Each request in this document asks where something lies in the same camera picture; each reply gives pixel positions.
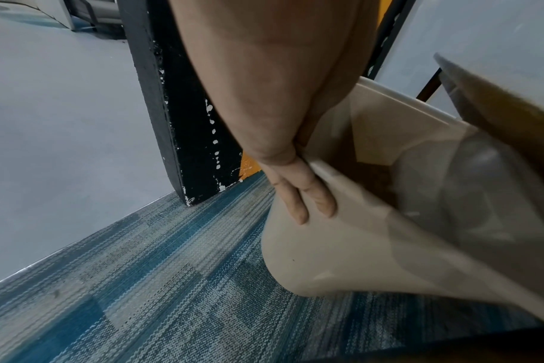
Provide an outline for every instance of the blue carpet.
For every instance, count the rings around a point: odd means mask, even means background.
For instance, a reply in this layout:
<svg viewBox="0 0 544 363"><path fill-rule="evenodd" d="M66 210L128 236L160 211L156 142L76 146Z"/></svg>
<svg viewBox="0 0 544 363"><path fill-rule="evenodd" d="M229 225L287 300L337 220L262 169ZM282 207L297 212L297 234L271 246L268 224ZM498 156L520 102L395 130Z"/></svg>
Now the blue carpet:
<svg viewBox="0 0 544 363"><path fill-rule="evenodd" d="M173 194L0 283L0 362L270 362L542 324L406 294L302 298L270 276L256 175L192 208Z"/></svg>

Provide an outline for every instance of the gray floor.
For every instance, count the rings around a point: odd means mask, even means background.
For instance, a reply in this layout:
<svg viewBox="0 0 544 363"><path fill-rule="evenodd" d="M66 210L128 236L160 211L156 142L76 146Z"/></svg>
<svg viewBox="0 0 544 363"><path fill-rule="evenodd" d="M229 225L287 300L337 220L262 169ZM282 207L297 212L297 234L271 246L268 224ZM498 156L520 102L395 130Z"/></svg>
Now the gray floor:
<svg viewBox="0 0 544 363"><path fill-rule="evenodd" d="M0 280L171 191L126 41L0 4Z"/></svg>

